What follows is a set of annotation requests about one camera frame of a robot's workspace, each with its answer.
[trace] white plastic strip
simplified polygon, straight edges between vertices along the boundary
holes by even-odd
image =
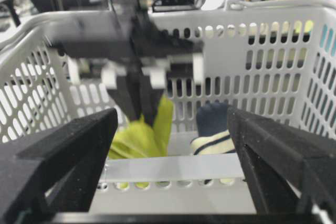
[[[156,182],[243,177],[237,154],[108,160],[106,182]]]

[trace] white plastic basket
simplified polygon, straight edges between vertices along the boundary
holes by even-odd
[[[190,79],[168,81],[166,94],[175,104],[172,156],[108,161],[92,212],[254,212],[236,154],[189,156],[196,109],[206,102],[226,101],[280,123],[336,137],[336,1],[228,7],[152,15],[161,29],[178,31],[181,37],[190,31],[189,39],[204,41],[207,78],[199,87]],[[2,142],[114,106],[101,83],[71,85],[64,74],[66,62],[67,56],[45,46],[40,28],[2,52]],[[125,117],[117,110],[124,125]],[[212,181],[204,185],[204,179]],[[129,187],[119,190],[120,182]],[[137,188],[136,182],[149,182],[149,187]]]

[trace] yellow-green cloth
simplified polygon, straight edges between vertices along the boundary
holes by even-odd
[[[143,116],[130,122],[126,129],[115,134],[109,157],[120,159],[166,156],[172,118],[173,103],[163,95],[153,126],[146,124]]]

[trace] basket handle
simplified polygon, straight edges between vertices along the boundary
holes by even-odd
[[[323,6],[336,9],[336,0],[269,0],[260,2],[246,2],[228,0],[227,10],[244,10],[245,8],[268,8],[268,7],[300,7],[300,6]]]

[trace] basket hole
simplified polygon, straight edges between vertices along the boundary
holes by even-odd
[[[250,112],[251,113],[256,113],[256,107],[257,107],[257,98],[253,98],[251,100],[251,108],[250,108]]]
[[[182,92],[182,80],[181,79],[177,79],[176,89],[177,89],[177,97],[182,97],[183,92]]]
[[[190,187],[193,182],[191,180],[179,180],[176,183],[180,187]]]
[[[267,34],[268,34],[268,24],[261,23],[260,24],[260,36],[259,36],[259,43],[261,45],[265,43]]]
[[[239,25],[238,34],[242,37],[246,35],[246,25],[245,24],[242,23]]]
[[[52,108],[53,113],[54,113],[54,115],[55,115],[57,124],[60,124],[60,123],[61,123],[61,116],[60,116],[60,114],[59,114],[59,112],[58,112],[58,110],[57,110],[57,108],[56,108],[55,103],[53,103],[53,104],[51,105],[51,108]]]
[[[47,129],[43,122],[40,122],[40,129],[42,131],[45,131]]]
[[[186,80],[186,94],[188,97],[192,96],[192,81],[191,79]]]
[[[208,39],[211,39],[211,38],[214,37],[214,30],[213,30],[212,26],[206,26],[205,27],[205,36]]]
[[[324,47],[325,51],[328,52],[330,49],[330,45],[331,45],[331,40],[334,34],[334,30],[333,29],[329,29],[329,33],[328,33],[328,38],[327,38],[327,43],[326,46]]]
[[[141,190],[147,190],[150,187],[149,182],[136,182],[135,187]]]
[[[201,85],[196,85],[196,95],[199,97],[202,94],[202,86]]]
[[[263,85],[263,93],[267,93],[268,92],[268,87],[269,87],[269,80],[270,80],[270,75],[267,74],[264,77],[264,85]]]
[[[334,126],[335,120],[336,120],[336,110],[334,110],[334,113],[333,113],[332,118],[330,120],[330,127],[331,128]]]
[[[317,120],[316,125],[315,125],[315,130],[314,130],[315,134],[317,134],[317,130],[318,130],[319,126],[320,126],[320,120]]]
[[[276,99],[272,97],[269,102],[268,114],[273,115]]]
[[[324,133],[324,126],[322,126],[322,127],[321,127],[321,130],[320,130],[320,134],[319,134],[319,135],[321,135],[321,136],[322,136],[322,135],[323,135],[323,133]]]
[[[308,128],[310,132],[313,127],[314,121],[315,121],[315,114],[312,114],[311,121],[310,121],[309,128]]]
[[[86,86],[85,85],[80,85],[79,90],[80,90],[80,95],[83,99],[83,102],[85,104],[90,104],[89,93],[88,93],[88,90],[87,90]]]
[[[12,115],[12,106],[9,105],[9,102],[7,101],[7,98],[5,97],[4,92],[2,89],[0,89],[0,102],[1,105],[3,106],[5,112],[7,113],[8,116]]]
[[[282,68],[282,65],[284,64],[284,58],[285,58],[285,50],[280,49],[278,52],[278,59],[277,59],[277,68]]]
[[[302,22],[301,21],[296,21],[294,23],[294,28],[293,28],[293,34],[292,34],[292,42],[296,43],[299,40],[299,36],[301,33],[302,29]]]
[[[241,101],[241,107],[242,107],[242,110],[247,110],[247,99],[244,98],[242,101]]]
[[[5,115],[4,111],[0,107],[0,122],[5,125],[7,123],[7,116]]]
[[[263,115],[266,107],[266,98],[263,97],[260,99],[259,115]]]
[[[120,191],[126,191],[130,188],[130,184],[126,182],[117,182],[113,183],[115,189],[120,190]]]
[[[282,84],[282,91],[283,92],[288,91],[289,81],[290,81],[290,74],[287,73],[287,74],[285,74],[284,83]]]
[[[189,39],[191,35],[190,29],[185,28],[183,34],[184,34],[184,38]]]
[[[285,106],[285,98],[281,97],[278,104],[278,115],[281,115],[283,113],[284,106]]]
[[[235,84],[234,84],[234,93],[239,93],[239,86],[240,86],[240,76],[235,77]]]
[[[230,76],[226,76],[224,79],[224,93],[229,94],[230,93]]]
[[[302,109],[302,114],[301,114],[301,120],[302,121],[303,121],[303,118],[305,118],[304,116],[306,115],[306,108],[307,108],[307,104],[304,103],[303,109]]]
[[[180,31],[178,29],[174,29],[173,36],[178,39],[180,37]]]
[[[80,105],[80,98],[79,98],[79,93],[78,93],[77,87],[76,86],[71,86],[70,87],[70,92],[72,94],[72,99],[73,99],[73,102],[75,103],[75,105]]]
[[[168,189],[170,186],[170,181],[159,181],[155,182],[156,186],[160,189]]]
[[[256,40],[256,34],[257,34],[257,24],[256,23],[251,23],[249,25],[249,30],[248,30],[248,44],[253,45]]]
[[[187,102],[187,116],[189,119],[193,118],[193,104],[192,102]]]
[[[211,78],[209,77],[205,79],[205,94],[206,95],[211,94]]]
[[[334,84],[335,76],[336,76],[336,69],[334,68],[332,70],[330,81],[329,81],[329,85],[328,85],[329,90],[331,90],[332,85]]]
[[[195,33],[196,38],[201,38],[202,37],[202,28],[200,26],[196,27],[194,33]]]
[[[214,183],[212,179],[200,179],[198,180],[198,184],[200,186],[211,186]]]
[[[323,47],[324,41],[326,40],[327,31],[328,31],[328,27],[327,27],[327,25],[324,25],[323,29],[322,29],[322,34],[321,34],[321,40],[320,40],[320,47],[321,48]]]
[[[236,179],[234,178],[221,178],[219,182],[225,186],[232,186],[235,183]]]
[[[253,51],[252,50],[247,51],[246,65],[245,65],[246,70],[250,70],[252,68],[252,58],[253,58]]]
[[[260,83],[260,75],[254,76],[254,83],[253,83],[253,92],[258,93],[259,91],[259,83]]]
[[[271,26],[271,33],[270,33],[270,38],[269,42],[271,44],[274,44],[277,41],[277,36],[279,32],[279,23],[278,22],[273,22]]]
[[[44,116],[44,122],[45,122],[47,128],[50,129],[51,128],[51,123],[50,123],[50,120],[47,117],[47,115]]]
[[[291,48],[289,50],[289,55],[288,55],[288,59],[287,59],[287,68],[292,68],[293,67],[293,63],[294,63],[294,60],[295,60],[295,54],[296,54],[295,48]]]
[[[218,25],[216,27],[216,31],[217,31],[217,37],[218,38],[222,38],[224,36],[224,26]]]
[[[17,139],[17,135],[15,134],[15,132],[13,131],[13,128],[11,126],[8,127],[7,132],[8,132],[8,136],[11,140]]]
[[[3,143],[7,143],[9,140],[8,140],[8,137],[7,136],[3,136],[2,137],[2,142]]]
[[[83,116],[85,116],[84,110],[82,108],[78,108],[77,109],[77,114],[80,118],[82,118]]]
[[[285,21],[282,24],[281,43],[286,43],[287,42],[289,27],[290,27],[290,23],[288,21]]]
[[[325,115],[325,117],[324,117],[324,119],[325,119],[326,121],[329,119],[329,116],[330,116],[330,113],[331,113],[333,104],[334,104],[333,101],[330,101],[329,106],[328,106],[328,109],[327,109],[327,112],[326,112],[326,115]]]
[[[48,116],[50,118],[50,122],[51,122],[52,126],[56,127],[57,126],[56,119],[55,119],[55,116],[54,116],[51,109],[48,110]]]
[[[302,68],[303,65],[305,64],[304,62],[306,60],[306,55],[307,55],[307,49],[301,48],[299,59],[298,59],[298,68]]]
[[[62,104],[62,106],[63,106],[63,110],[64,110],[64,112],[68,112],[68,107],[67,107],[67,104],[66,104],[66,102],[65,102],[65,99],[64,99],[64,97],[63,97],[62,92],[59,92],[59,98],[60,98],[60,100],[61,100],[61,104]]]
[[[163,34],[163,36],[167,37],[169,35],[169,32],[168,32],[167,29],[163,29],[162,34]]]
[[[220,83],[220,77],[216,77],[215,78],[215,95],[219,95],[220,94],[220,89],[221,88],[221,83]]]
[[[16,99],[16,96],[13,94],[12,85],[8,84],[8,82],[5,82],[4,90],[5,90],[5,93],[8,99],[10,100],[10,103],[12,104],[12,107],[16,108],[17,99]]]
[[[295,76],[294,76],[293,87],[292,87],[293,92],[298,91],[299,84],[300,84],[300,79],[301,79],[301,74],[296,73]]]
[[[32,86],[31,82],[33,80],[31,79],[31,76],[30,76],[29,70],[27,68],[27,65],[24,62],[21,63],[21,71],[23,73],[24,78],[26,78],[26,81],[28,82],[29,86]]]
[[[227,34],[229,37],[234,37],[236,34],[236,27],[234,25],[227,26]]]
[[[168,80],[168,82],[167,82],[167,96],[169,98],[173,97],[173,82],[172,82],[172,80]]]
[[[202,106],[201,101],[196,102],[196,111]]]
[[[267,69],[272,68],[273,58],[274,58],[274,50],[270,49],[270,50],[268,50],[268,53],[267,53],[267,61],[266,61],[266,68]]]
[[[335,55],[335,51],[336,51],[336,37],[335,37],[335,40],[334,40],[334,43],[331,49],[331,53],[330,53],[332,57]]]
[[[245,76],[245,78],[244,78],[244,87],[243,87],[244,94],[248,93],[249,86],[250,86],[250,76]]]
[[[320,68],[319,68],[319,73],[318,73],[318,77],[321,78],[321,75],[322,75],[322,72],[323,72],[323,69],[324,69],[324,64],[325,64],[325,61],[326,59],[323,57],[322,60],[321,60],[321,65],[320,65]]]
[[[107,183],[98,183],[97,190],[99,191],[105,191],[109,188]]]
[[[238,99],[233,99],[232,106],[237,108],[238,107]]]
[[[295,98],[294,97],[291,97],[289,99],[289,102],[288,102],[288,107],[287,107],[287,114],[288,115],[291,115],[292,112],[293,112],[293,108],[294,108],[294,103],[295,103]]]
[[[314,27],[314,22],[311,21],[311,20],[308,20],[306,22],[306,24],[304,25],[305,29],[304,29],[304,34],[303,34],[303,42],[309,42],[310,40],[310,36],[311,36],[311,32],[313,30],[313,27]]]
[[[316,57],[315,57],[313,73],[316,73],[316,71],[317,71],[317,66],[318,66],[318,64],[319,64],[320,58],[321,58],[321,55],[320,55],[320,53],[318,52],[318,53],[316,54]]]
[[[177,103],[177,116],[180,120],[184,119],[184,108],[183,108],[183,102],[178,102]]]
[[[258,50],[257,53],[257,62],[256,62],[256,69],[261,69],[263,66],[263,57],[264,57],[264,51],[263,50]]]
[[[327,68],[325,70],[324,77],[323,77],[323,84],[325,84],[327,82],[327,79],[329,77],[330,68],[331,68],[331,64],[330,64],[330,62],[328,62]]]
[[[86,108],[86,113],[87,113],[87,115],[92,115],[93,114],[93,108],[92,107],[87,107]]]
[[[96,85],[90,84],[89,85],[89,90],[90,90],[90,94],[91,94],[91,97],[93,99],[93,102],[94,103],[99,103],[100,99],[99,99],[99,94],[98,94],[98,90],[97,90]]]
[[[101,99],[104,103],[109,102],[109,94],[107,94],[106,87],[103,83],[99,84]]]
[[[308,86],[308,92],[307,92],[307,97],[308,98],[310,97],[310,91],[311,91],[312,85],[313,85],[313,79],[310,79],[309,86]]]

